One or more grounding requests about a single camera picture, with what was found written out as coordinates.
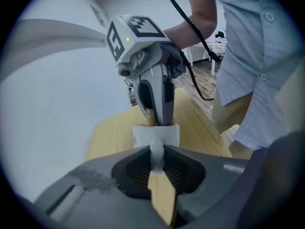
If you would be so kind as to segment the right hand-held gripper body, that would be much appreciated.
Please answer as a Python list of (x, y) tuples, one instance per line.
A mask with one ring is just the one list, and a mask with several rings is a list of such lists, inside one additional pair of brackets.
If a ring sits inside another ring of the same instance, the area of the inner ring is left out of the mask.
[(150, 17), (114, 16), (105, 41), (118, 74), (127, 79), (139, 77), (159, 62), (169, 67), (170, 78), (186, 71), (180, 50)]

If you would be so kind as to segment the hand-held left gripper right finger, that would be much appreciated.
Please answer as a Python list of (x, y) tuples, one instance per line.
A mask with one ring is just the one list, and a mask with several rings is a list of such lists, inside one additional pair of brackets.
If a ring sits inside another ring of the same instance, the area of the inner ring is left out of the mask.
[(172, 226), (197, 220), (216, 205), (245, 171), (248, 160), (164, 146), (164, 171), (175, 188)]

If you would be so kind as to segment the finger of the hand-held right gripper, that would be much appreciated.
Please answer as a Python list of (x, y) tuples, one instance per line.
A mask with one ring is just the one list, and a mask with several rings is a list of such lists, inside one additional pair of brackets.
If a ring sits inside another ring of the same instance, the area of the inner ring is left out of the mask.
[(152, 110), (153, 113), (155, 112), (152, 86), (148, 80), (142, 80), (141, 77), (138, 77), (133, 81), (133, 88), (136, 102), (144, 117), (147, 119), (148, 110)]
[(174, 84), (168, 76), (167, 67), (164, 64), (153, 66), (150, 73), (149, 82), (152, 88), (156, 121), (160, 126), (171, 125), (174, 107)]

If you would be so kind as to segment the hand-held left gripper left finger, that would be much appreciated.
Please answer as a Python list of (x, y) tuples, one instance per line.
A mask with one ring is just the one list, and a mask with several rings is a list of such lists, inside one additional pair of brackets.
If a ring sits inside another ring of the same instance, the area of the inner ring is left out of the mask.
[(165, 229), (149, 200), (126, 196), (111, 176), (117, 162), (147, 150), (89, 160), (45, 189), (34, 205), (64, 229)]

